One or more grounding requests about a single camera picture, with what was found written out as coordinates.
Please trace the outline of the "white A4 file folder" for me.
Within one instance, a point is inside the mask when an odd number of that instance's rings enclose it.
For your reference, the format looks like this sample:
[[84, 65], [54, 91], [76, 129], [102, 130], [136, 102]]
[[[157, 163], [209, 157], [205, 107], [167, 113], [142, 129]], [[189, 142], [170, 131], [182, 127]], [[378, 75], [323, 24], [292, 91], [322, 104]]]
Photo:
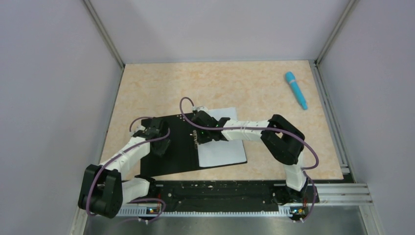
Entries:
[[168, 174], [191, 172], [199, 167], [198, 150], [194, 147], [192, 131], [194, 127], [180, 118], [179, 115], [162, 117], [169, 125], [171, 144], [167, 152], [160, 158], [148, 154], [140, 160], [140, 173], [155, 177]]

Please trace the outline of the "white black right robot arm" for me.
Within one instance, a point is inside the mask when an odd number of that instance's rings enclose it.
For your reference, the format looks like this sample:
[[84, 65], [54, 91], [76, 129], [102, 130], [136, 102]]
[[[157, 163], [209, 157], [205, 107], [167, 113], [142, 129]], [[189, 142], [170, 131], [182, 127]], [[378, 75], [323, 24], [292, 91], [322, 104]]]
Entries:
[[229, 117], [215, 119], [205, 111], [196, 111], [191, 119], [198, 144], [211, 141], [262, 142], [284, 166], [286, 196], [299, 200], [305, 195], [307, 178], [302, 172], [304, 134], [281, 115], [264, 121], [237, 121]]

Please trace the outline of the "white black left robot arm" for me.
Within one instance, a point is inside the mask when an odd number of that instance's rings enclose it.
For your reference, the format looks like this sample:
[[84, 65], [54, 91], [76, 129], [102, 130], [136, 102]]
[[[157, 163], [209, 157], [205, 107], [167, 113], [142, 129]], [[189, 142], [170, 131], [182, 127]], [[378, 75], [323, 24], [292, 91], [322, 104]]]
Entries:
[[171, 141], [168, 123], [161, 117], [144, 117], [146, 126], [130, 130], [129, 141], [105, 162], [89, 165], [83, 176], [78, 207], [88, 215], [115, 217], [121, 206], [148, 195], [154, 179], [125, 176], [150, 154], [161, 157]]

